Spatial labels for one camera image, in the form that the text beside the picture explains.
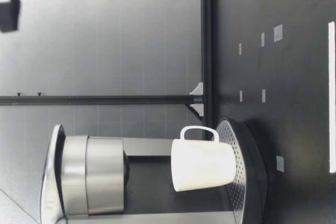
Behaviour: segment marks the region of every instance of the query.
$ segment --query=black wall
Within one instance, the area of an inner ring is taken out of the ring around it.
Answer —
[[[328,23],[336,21],[336,0],[213,0],[212,8],[214,119],[246,122],[259,144],[270,184],[265,223],[336,223],[328,114]],[[274,42],[280,24],[283,40]],[[276,170],[277,155],[284,173]]]

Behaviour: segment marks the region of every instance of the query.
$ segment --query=black horizontal bar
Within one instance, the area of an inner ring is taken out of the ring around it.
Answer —
[[[195,95],[16,96],[0,97],[0,106],[20,105],[135,105],[202,103]]]

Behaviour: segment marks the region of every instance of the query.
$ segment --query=black metal frame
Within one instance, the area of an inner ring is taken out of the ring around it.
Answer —
[[[213,128],[213,70],[212,70],[212,0],[202,0],[202,76],[204,87],[203,125]],[[203,138],[210,140],[210,132],[204,131]]]
[[[19,105],[136,105],[203,103],[201,95],[16,96],[0,97],[0,106]]]

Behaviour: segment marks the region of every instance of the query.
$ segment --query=black object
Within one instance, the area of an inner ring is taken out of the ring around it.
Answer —
[[[212,71],[212,26],[211,26],[211,1],[202,1],[202,78],[204,87],[204,116],[203,125],[213,128],[213,71]],[[212,135],[204,131],[203,138],[211,139]]]
[[[8,3],[0,3],[0,31],[16,31],[20,12],[20,0],[10,0]]]
[[[128,180],[130,179],[130,162],[128,161],[127,155],[124,151],[124,185],[126,186]]]
[[[41,93],[38,94],[38,97],[0,97],[0,106],[193,104],[203,102],[201,95],[41,96]]]

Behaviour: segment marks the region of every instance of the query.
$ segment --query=black vertical pole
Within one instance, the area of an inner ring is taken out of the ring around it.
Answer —
[[[213,70],[212,70],[212,0],[202,1],[202,76],[204,85],[203,125],[214,127],[213,122]],[[209,132],[204,132],[204,139],[211,139]]]

